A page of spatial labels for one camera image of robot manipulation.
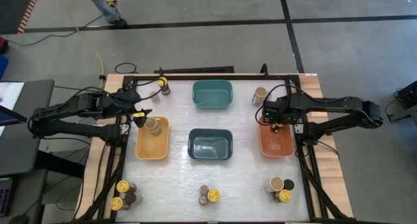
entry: shoe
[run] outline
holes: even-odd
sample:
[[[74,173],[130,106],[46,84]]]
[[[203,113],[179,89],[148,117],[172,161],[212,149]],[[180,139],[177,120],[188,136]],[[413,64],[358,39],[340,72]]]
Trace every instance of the shoe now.
[[[126,27],[128,23],[121,17],[119,17],[117,20],[109,22],[110,24],[114,25],[115,27]]]

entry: yellow label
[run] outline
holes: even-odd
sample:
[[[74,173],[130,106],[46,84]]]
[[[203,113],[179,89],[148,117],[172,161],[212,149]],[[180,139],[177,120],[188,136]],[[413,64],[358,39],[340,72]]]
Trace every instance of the yellow label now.
[[[123,207],[123,200],[120,197],[114,197],[111,200],[110,208],[114,211],[118,211]]]
[[[140,113],[134,113],[133,117],[144,117],[145,113],[144,112],[140,112]]]
[[[163,87],[164,85],[167,85],[168,84],[168,80],[166,79],[166,78],[164,78],[164,77],[160,77],[159,78],[159,80],[158,80],[158,85],[160,86],[160,87]]]
[[[220,192],[217,189],[211,189],[207,193],[207,198],[210,202],[217,202],[220,199]]]
[[[287,189],[281,190],[279,196],[280,196],[280,200],[284,203],[290,202],[291,198],[292,198],[291,197],[291,192],[289,192],[289,190],[287,190]]]
[[[117,191],[120,193],[128,192],[130,189],[129,182],[126,180],[121,180],[117,183]]]

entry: jeans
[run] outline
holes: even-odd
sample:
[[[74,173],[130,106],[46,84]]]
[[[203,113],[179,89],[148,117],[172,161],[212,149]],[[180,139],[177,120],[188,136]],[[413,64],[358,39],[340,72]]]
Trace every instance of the jeans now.
[[[91,0],[96,7],[103,13],[107,22],[113,22],[120,18],[120,14],[115,8],[110,7],[106,0]]]

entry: monitor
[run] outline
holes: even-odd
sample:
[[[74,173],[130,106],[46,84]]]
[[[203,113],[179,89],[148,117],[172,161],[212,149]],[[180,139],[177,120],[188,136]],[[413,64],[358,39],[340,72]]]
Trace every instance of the monitor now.
[[[26,122],[26,117],[0,105],[0,126]]]

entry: warning stripe tape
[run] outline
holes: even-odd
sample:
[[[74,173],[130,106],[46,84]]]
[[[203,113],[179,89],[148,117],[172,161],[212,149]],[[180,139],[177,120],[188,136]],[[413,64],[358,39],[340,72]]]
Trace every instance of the warning stripe tape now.
[[[23,18],[18,28],[18,34],[22,34],[25,32],[26,25],[29,22],[29,19],[31,18],[32,11],[35,9],[35,5],[37,1],[38,0],[31,0],[29,4],[27,5],[26,12],[23,15]]]

